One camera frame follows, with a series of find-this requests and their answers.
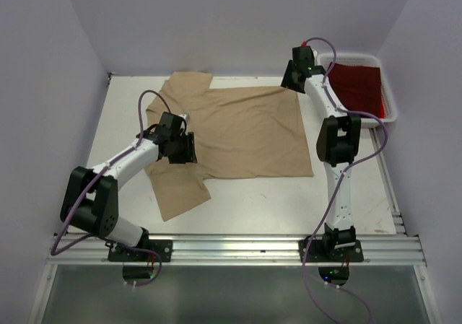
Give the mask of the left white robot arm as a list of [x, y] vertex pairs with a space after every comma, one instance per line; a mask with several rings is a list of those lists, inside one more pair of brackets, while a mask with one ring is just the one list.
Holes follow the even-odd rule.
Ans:
[[158, 123], [140, 131], [129, 146], [94, 167], [72, 170], [61, 207], [65, 227], [125, 245], [131, 259], [144, 260], [150, 251], [147, 231], [119, 216], [118, 192], [145, 167], [168, 159], [170, 164], [196, 163], [189, 116], [164, 112]]

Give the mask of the beige t shirt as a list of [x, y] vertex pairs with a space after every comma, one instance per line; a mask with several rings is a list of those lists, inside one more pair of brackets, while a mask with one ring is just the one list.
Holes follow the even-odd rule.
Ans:
[[175, 72], [146, 109], [159, 123], [169, 107], [187, 114], [197, 162], [146, 167], [163, 221], [211, 198], [206, 179], [311, 177], [299, 95], [280, 86], [212, 89], [212, 75]]

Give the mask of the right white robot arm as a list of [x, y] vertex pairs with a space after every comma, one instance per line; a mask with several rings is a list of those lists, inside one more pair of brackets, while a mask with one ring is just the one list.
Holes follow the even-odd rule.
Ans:
[[349, 166], [359, 151], [361, 118], [348, 114], [308, 45], [292, 49], [282, 87], [307, 94], [323, 119], [316, 154], [326, 171], [328, 212], [321, 221], [321, 237], [311, 235], [299, 241], [300, 258], [309, 262], [360, 263], [364, 256], [352, 217]]

